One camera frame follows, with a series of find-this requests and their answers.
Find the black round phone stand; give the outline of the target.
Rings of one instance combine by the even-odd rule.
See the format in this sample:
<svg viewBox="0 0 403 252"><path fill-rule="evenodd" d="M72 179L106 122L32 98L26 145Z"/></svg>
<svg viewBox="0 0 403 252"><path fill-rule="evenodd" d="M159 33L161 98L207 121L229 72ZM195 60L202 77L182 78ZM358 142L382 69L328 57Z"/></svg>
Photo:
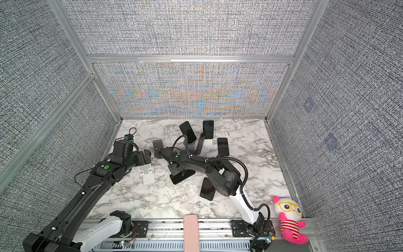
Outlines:
<svg viewBox="0 0 403 252"><path fill-rule="evenodd" d="M153 141L153 148L154 148L154 156L158 159L163 158L163 152L165 150L164 144L162 140L154 140Z"/></svg>

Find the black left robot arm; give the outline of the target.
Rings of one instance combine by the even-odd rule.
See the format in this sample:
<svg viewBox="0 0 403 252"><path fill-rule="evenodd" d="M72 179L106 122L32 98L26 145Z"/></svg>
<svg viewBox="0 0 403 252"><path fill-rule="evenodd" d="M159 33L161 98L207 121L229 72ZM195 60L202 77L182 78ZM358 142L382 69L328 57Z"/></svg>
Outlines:
<svg viewBox="0 0 403 252"><path fill-rule="evenodd" d="M129 156L109 154L90 169L90 175L80 192L38 234L30 233L23 241L26 252L79 252L85 248L83 241L74 240L79 227L100 198L121 181L132 168L150 164L149 150L135 151Z"/></svg>

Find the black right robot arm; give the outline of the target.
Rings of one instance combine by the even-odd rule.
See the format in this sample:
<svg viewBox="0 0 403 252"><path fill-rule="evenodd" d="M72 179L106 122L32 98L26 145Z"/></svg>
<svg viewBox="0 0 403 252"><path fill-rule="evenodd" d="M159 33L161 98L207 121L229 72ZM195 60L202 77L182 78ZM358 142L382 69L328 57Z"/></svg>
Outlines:
<svg viewBox="0 0 403 252"><path fill-rule="evenodd" d="M248 170L241 161L223 155L201 157L185 150L176 152L173 147L159 149L157 153L168 162L173 184L179 184L196 172L203 173L216 192L232 200L249 229L258 233L267 228L266 218L260 212L267 205L255 207L248 198L243 189L248 179Z"/></svg>

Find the purple round phone stand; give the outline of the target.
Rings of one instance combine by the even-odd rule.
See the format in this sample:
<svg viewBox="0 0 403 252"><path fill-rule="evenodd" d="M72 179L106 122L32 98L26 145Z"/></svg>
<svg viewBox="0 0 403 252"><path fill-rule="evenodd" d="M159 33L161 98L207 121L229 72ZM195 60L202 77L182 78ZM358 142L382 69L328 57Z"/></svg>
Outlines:
<svg viewBox="0 0 403 252"><path fill-rule="evenodd" d="M195 155L200 155L204 146L205 141L205 133L201 133L198 139L197 148L195 151Z"/></svg>

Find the white folding phone stand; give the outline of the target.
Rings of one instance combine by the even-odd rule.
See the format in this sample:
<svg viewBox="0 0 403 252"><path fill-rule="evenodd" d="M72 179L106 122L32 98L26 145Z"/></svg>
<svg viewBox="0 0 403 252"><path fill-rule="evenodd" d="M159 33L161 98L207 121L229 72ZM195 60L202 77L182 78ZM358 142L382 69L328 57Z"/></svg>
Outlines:
<svg viewBox="0 0 403 252"><path fill-rule="evenodd" d="M144 185L150 185L155 182L154 169L152 168L151 164L138 166L138 169Z"/></svg>

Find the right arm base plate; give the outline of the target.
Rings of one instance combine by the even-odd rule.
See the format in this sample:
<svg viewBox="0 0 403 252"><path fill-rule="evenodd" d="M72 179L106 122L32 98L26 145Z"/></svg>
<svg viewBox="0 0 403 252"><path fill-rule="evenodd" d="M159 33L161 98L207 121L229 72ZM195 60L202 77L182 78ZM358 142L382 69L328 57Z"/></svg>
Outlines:
<svg viewBox="0 0 403 252"><path fill-rule="evenodd" d="M271 220L258 220L254 224L249 224L244 220L234 219L230 221L230 227L234 238L250 238L251 241L257 238L268 243L276 239L276 231Z"/></svg>

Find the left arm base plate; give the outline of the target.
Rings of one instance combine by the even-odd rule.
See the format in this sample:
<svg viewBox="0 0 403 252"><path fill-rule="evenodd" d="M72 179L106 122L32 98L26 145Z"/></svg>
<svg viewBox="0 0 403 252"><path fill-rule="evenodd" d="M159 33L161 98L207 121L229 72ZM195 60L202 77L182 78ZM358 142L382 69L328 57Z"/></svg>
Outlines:
<svg viewBox="0 0 403 252"><path fill-rule="evenodd" d="M150 222L147 220L132 220L129 225L125 222L123 225L123 233L119 235L121 238L146 238Z"/></svg>

